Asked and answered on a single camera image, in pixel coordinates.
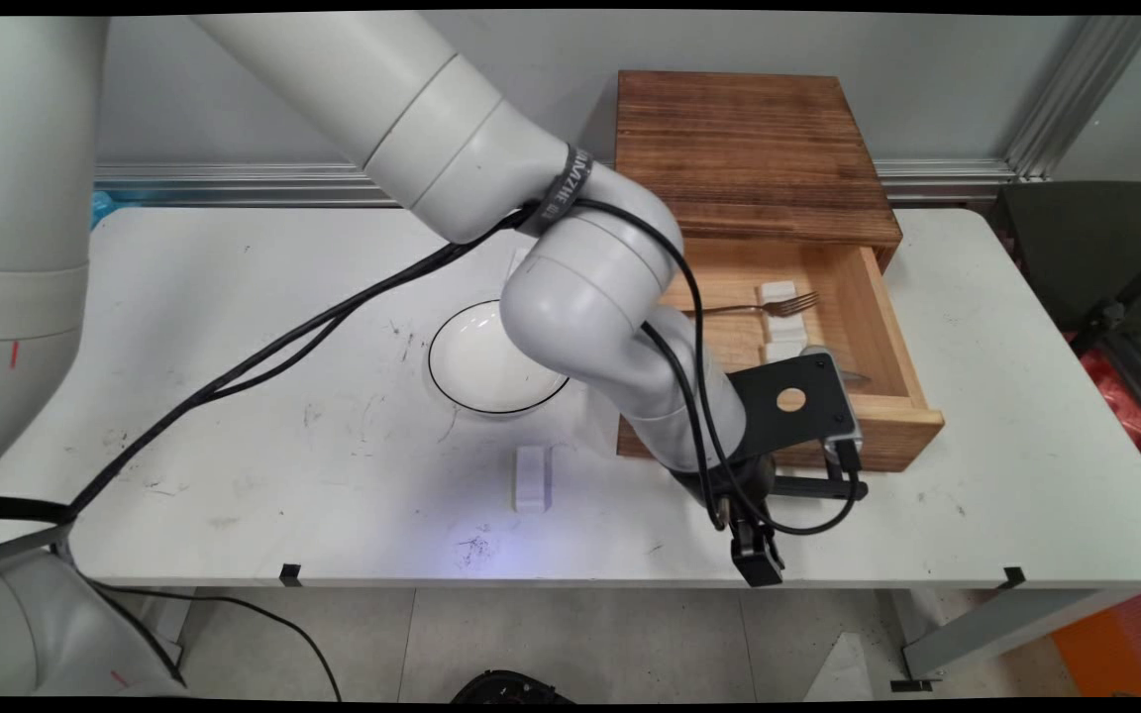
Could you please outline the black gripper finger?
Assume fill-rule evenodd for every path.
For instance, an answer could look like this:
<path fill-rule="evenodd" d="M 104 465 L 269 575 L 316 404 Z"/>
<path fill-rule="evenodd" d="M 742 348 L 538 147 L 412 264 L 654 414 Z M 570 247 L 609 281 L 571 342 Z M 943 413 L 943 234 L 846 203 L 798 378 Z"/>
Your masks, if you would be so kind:
<path fill-rule="evenodd" d="M 733 564 L 737 567 L 748 588 L 778 585 L 777 583 L 748 582 L 748 522 L 734 522 L 733 525 Z"/>
<path fill-rule="evenodd" d="M 748 582 L 780 583 L 783 570 L 774 529 L 767 524 L 748 522 Z"/>

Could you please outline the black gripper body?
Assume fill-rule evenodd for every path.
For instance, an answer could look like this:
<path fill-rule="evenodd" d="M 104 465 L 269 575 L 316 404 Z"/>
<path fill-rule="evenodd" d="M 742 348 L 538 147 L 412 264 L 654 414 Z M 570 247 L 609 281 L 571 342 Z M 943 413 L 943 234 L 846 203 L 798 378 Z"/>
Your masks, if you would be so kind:
<path fill-rule="evenodd" d="M 725 530 L 734 522 L 748 522 L 766 532 L 779 532 L 767 507 L 778 475 L 778 461 L 772 453 L 742 457 L 728 469 L 712 465 L 705 473 L 677 470 L 669 473 L 705 510 L 715 530 Z"/>

